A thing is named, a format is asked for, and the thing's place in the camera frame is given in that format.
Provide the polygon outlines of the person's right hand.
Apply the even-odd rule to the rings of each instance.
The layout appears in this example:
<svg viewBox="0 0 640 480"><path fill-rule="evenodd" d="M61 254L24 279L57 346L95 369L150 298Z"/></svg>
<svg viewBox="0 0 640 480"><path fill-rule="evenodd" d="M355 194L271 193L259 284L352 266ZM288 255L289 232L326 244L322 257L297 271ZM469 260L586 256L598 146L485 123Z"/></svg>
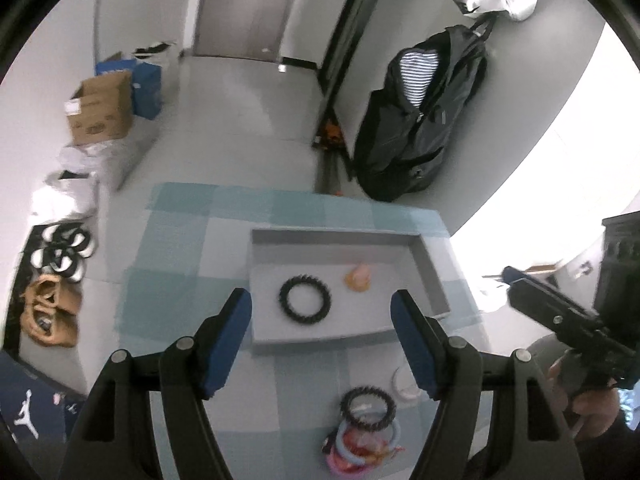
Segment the person's right hand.
<svg viewBox="0 0 640 480"><path fill-rule="evenodd" d="M614 424L620 412L617 389L610 382L608 388L588 390L570 400L560 382L563 359L557 359L548 370L548 379L555 405L561 412L571 412L577 417L570 426L576 441L603 436Z"/></svg>

